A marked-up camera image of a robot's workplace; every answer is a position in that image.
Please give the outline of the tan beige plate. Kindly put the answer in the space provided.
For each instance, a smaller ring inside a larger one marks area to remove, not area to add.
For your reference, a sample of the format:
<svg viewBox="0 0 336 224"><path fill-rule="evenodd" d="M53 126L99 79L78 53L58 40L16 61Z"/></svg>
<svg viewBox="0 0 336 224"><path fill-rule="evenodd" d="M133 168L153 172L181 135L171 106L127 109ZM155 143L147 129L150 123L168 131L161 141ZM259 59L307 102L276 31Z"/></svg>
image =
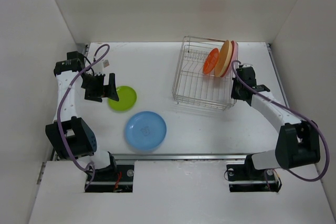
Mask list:
<svg viewBox="0 0 336 224"><path fill-rule="evenodd" d="M218 61L214 70L215 77L221 77L227 72L232 52L232 42L230 40L226 40L219 51Z"/></svg>

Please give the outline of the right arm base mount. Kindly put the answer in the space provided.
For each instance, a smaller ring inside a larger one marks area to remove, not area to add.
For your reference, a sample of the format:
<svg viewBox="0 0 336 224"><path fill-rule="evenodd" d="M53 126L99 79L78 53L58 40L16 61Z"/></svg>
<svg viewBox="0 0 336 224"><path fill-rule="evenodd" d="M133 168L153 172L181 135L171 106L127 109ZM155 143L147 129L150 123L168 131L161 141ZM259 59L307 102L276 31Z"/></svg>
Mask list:
<svg viewBox="0 0 336 224"><path fill-rule="evenodd" d="M282 181L274 169L249 173L244 164L227 164L224 176L231 193L278 193L282 188Z"/></svg>

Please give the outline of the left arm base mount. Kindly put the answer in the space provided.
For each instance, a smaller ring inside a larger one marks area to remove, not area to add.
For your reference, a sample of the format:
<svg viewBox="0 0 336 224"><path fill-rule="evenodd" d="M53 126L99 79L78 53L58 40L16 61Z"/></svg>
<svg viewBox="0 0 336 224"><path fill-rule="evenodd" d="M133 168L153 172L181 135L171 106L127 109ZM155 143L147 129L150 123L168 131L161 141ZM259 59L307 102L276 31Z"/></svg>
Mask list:
<svg viewBox="0 0 336 224"><path fill-rule="evenodd" d="M87 177L86 193L132 193L134 179L134 165L117 165L117 171L112 168L96 170L93 181Z"/></svg>

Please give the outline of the green plate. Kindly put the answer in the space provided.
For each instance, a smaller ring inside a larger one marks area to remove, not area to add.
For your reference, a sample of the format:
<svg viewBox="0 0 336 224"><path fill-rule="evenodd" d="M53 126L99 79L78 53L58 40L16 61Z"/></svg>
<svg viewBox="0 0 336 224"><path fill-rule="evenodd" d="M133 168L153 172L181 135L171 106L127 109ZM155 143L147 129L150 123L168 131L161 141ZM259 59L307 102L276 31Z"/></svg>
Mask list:
<svg viewBox="0 0 336 224"><path fill-rule="evenodd" d="M108 99L108 106L117 112L124 112L131 109L137 101L137 93L130 86L117 87L119 101Z"/></svg>

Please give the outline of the blue plate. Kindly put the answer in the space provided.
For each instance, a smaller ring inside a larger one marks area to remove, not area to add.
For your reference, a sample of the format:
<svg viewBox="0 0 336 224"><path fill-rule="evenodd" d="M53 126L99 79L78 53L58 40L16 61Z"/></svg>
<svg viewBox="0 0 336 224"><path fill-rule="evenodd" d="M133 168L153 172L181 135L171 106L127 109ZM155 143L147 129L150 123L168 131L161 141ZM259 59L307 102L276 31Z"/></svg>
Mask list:
<svg viewBox="0 0 336 224"><path fill-rule="evenodd" d="M126 123L126 142L138 151L152 151L159 147L166 136L165 120L152 111L142 111L133 115Z"/></svg>

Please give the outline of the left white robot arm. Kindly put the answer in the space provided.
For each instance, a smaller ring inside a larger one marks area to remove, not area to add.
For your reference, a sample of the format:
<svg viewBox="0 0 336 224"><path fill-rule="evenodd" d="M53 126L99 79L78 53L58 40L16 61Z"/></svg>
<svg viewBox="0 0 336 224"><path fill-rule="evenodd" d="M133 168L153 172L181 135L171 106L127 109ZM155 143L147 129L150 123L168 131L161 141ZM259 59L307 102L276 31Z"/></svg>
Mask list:
<svg viewBox="0 0 336 224"><path fill-rule="evenodd" d="M104 84L103 73L87 73L87 62L83 54L72 51L67 53L66 60L56 63L57 111L45 132L60 160L73 157L87 173L95 168L105 180L112 180L118 172L115 160L112 154L99 148L94 132L80 116L79 109L83 100L102 102L103 98L109 98L118 101L115 74L109 74L109 82Z"/></svg>

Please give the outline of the orange plate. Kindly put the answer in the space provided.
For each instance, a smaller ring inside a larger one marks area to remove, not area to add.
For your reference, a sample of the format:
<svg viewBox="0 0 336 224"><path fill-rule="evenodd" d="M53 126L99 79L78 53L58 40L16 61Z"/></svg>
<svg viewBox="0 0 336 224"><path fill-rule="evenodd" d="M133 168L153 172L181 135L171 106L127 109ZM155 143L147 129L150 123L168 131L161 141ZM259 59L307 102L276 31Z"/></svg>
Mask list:
<svg viewBox="0 0 336 224"><path fill-rule="evenodd" d="M203 65L203 74L209 74L215 68L219 57L219 50L218 48L214 48L210 51L207 58L205 59Z"/></svg>

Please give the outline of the metal wire dish rack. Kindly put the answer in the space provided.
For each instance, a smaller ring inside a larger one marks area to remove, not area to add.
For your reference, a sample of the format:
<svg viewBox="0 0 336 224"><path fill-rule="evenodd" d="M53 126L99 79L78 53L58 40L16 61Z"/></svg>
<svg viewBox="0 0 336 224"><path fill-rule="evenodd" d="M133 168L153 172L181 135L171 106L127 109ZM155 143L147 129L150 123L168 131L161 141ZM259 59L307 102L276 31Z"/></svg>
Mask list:
<svg viewBox="0 0 336 224"><path fill-rule="evenodd" d="M172 96L181 105L200 109L226 110L236 100L231 98L233 74L215 77L214 72L203 73L209 53L224 44L223 40L184 36L174 76Z"/></svg>

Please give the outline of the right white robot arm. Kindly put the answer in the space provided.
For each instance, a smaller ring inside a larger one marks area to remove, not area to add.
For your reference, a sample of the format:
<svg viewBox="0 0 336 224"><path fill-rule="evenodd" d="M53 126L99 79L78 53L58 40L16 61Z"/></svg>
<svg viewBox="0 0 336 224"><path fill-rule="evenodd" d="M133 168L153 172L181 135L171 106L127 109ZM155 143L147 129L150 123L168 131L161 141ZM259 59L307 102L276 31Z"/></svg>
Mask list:
<svg viewBox="0 0 336 224"><path fill-rule="evenodd" d="M254 179L268 169L289 170L318 163L320 140L317 127L280 104L267 86L258 85L253 67L239 65L233 72L231 97L258 111L278 133L273 150L245 158L244 175Z"/></svg>

